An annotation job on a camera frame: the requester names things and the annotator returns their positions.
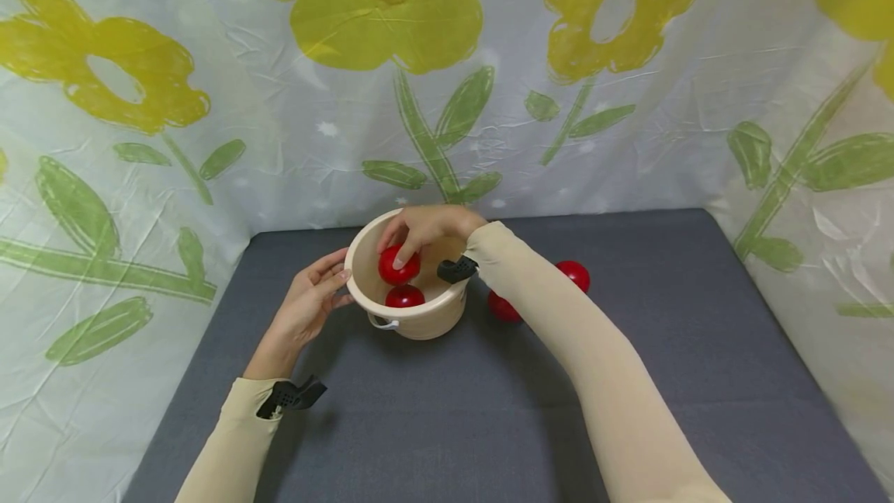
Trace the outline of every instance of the beige arm sleeve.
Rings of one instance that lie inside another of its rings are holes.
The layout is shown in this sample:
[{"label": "beige arm sleeve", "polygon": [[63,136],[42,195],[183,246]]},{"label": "beige arm sleeve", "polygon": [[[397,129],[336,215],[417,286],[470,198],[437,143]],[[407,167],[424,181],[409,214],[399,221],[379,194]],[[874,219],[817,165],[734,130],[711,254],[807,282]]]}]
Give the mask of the beige arm sleeve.
[{"label": "beige arm sleeve", "polygon": [[729,501],[633,345],[571,280],[500,222],[476,229],[466,254],[569,374],[612,503]]},{"label": "beige arm sleeve", "polygon": [[251,503],[280,415],[255,416],[278,380],[236,379],[175,503]]}]

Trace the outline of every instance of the bucket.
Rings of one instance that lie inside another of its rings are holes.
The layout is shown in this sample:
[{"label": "bucket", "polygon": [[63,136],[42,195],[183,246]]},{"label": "bucket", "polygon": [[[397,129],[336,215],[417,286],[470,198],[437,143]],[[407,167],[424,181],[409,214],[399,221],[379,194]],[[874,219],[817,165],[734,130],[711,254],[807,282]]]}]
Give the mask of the bucket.
[{"label": "bucket", "polygon": [[440,238],[420,252],[421,269],[410,284],[425,295],[425,303],[416,307],[388,307],[384,304],[392,286],[379,277],[379,256],[376,245],[388,222],[400,209],[378,216],[369,222],[348,248],[345,268],[351,269],[348,291],[369,315],[372,326],[381,331],[395,331],[413,340],[430,340],[453,328],[466,308],[466,284],[469,280],[448,284],[437,277],[441,261],[456,261],[466,250],[463,241]]}]

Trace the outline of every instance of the red ball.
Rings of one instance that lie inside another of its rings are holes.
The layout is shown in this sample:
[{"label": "red ball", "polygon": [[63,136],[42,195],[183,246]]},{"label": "red ball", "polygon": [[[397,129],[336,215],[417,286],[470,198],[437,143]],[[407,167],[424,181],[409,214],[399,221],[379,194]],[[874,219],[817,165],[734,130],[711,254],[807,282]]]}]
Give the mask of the red ball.
[{"label": "red ball", "polygon": [[386,296],[386,305],[388,307],[416,307],[425,303],[425,296],[418,287],[405,284],[403,286],[392,287]]},{"label": "red ball", "polygon": [[556,264],[556,267],[565,276],[571,278],[571,281],[577,284],[577,287],[583,290],[584,293],[590,290],[590,273],[587,272],[587,269],[580,262],[562,261]]},{"label": "red ball", "polygon": [[418,252],[414,252],[410,260],[401,269],[394,268],[394,257],[401,245],[392,245],[379,255],[379,276],[392,286],[403,286],[419,274],[421,261]]},{"label": "red ball", "polygon": [[515,307],[512,307],[510,303],[493,291],[487,294],[487,307],[490,309],[490,313],[501,321],[522,322],[522,316],[518,314]]}]

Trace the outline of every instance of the curtain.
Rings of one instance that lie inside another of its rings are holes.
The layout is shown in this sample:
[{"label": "curtain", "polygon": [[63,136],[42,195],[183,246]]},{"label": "curtain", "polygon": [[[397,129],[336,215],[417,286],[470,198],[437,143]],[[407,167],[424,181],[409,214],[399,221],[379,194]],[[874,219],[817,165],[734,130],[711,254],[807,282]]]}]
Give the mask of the curtain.
[{"label": "curtain", "polygon": [[894,493],[894,0],[0,0],[2,501],[118,501],[253,234],[704,206]]}]

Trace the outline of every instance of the person's right hand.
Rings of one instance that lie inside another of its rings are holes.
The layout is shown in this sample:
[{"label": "person's right hand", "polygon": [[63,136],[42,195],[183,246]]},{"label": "person's right hand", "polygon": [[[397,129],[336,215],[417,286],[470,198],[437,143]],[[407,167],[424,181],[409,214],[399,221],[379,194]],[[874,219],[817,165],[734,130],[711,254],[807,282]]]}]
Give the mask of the person's right hand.
[{"label": "person's right hand", "polygon": [[414,252],[438,238],[458,238],[464,241],[478,227],[487,224],[481,216],[463,206],[413,206],[404,208],[388,222],[376,250],[379,254],[389,245],[404,243],[394,259],[394,268],[400,269]]}]

